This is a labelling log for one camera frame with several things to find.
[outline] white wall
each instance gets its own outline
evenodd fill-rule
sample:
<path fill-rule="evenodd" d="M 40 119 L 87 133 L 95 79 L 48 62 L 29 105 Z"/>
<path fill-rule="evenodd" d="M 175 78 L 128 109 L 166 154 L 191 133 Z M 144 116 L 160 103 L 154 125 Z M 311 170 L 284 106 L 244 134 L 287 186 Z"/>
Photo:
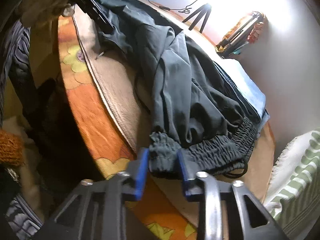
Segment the white wall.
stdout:
<path fill-rule="evenodd" d="M 153 0 L 183 8 L 194 0 Z M 302 0 L 201 0 L 212 12 L 204 29 L 215 43 L 246 11 L 264 12 L 269 24 L 238 57 L 267 97 L 279 153 L 293 137 L 320 127 L 320 26 Z"/>

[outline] grey fabric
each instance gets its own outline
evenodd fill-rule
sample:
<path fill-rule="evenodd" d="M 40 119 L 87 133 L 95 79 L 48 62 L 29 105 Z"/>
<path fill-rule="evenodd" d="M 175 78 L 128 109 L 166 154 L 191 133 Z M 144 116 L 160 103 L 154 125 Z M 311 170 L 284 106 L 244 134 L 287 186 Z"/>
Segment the grey fabric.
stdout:
<path fill-rule="evenodd" d="M 225 81 L 208 55 L 140 1 L 96 1 L 115 26 L 112 34 L 98 33 L 100 43 L 117 45 L 142 70 L 153 99 L 150 171 L 156 176 L 177 174 L 179 148 L 211 173 L 244 167 L 257 131 L 228 97 Z"/>

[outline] striped cloth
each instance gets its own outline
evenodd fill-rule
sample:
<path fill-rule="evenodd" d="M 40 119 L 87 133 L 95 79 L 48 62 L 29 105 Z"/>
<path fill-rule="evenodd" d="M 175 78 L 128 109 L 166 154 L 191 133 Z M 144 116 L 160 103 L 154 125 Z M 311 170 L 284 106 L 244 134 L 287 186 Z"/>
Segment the striped cloth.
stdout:
<path fill-rule="evenodd" d="M 16 20 L 0 41 L 0 127 L 4 116 L 4 90 L 8 76 L 27 114 L 40 105 L 30 68 L 29 47 L 30 28 L 23 27 L 20 20 Z"/>
<path fill-rule="evenodd" d="M 320 129 L 296 137 L 273 168 L 265 207 L 288 236 L 295 236 L 320 207 Z"/>

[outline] bolt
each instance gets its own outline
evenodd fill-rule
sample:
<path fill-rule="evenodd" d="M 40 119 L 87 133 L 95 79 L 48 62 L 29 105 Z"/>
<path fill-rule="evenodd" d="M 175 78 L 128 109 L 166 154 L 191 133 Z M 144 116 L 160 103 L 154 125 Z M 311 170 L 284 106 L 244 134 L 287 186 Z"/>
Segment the bolt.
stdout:
<path fill-rule="evenodd" d="M 127 173 L 126 171 L 119 171 L 117 174 L 121 177 L 129 177 L 130 176 L 130 174 Z"/>
<path fill-rule="evenodd" d="M 197 176 L 198 178 L 206 178 L 206 177 L 209 176 L 209 174 L 206 173 L 205 171 L 198 171 L 198 172 L 196 173 L 196 176 Z"/>
<path fill-rule="evenodd" d="M 83 180 L 81 180 L 80 184 L 82 186 L 91 186 L 93 184 L 93 180 L 92 179 L 83 179 Z"/>
<path fill-rule="evenodd" d="M 235 187 L 242 187 L 243 186 L 243 182 L 241 180 L 235 180 L 232 185 Z"/>

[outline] bright light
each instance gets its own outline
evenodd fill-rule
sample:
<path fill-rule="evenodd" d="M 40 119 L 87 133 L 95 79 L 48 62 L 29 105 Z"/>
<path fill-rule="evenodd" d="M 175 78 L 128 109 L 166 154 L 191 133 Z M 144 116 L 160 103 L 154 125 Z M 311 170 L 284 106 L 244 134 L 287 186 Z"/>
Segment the bright light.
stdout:
<path fill-rule="evenodd" d="M 286 18 L 286 25 L 290 21 L 290 16 L 284 16 L 281 12 L 281 6 L 287 4 L 286 0 L 199 0 L 192 7 L 196 9 L 207 2 L 212 5 L 212 11 L 204 33 L 212 36 L 214 42 L 219 42 L 243 16 L 253 10 L 266 13 L 269 21 L 272 19 L 283 22 Z"/>

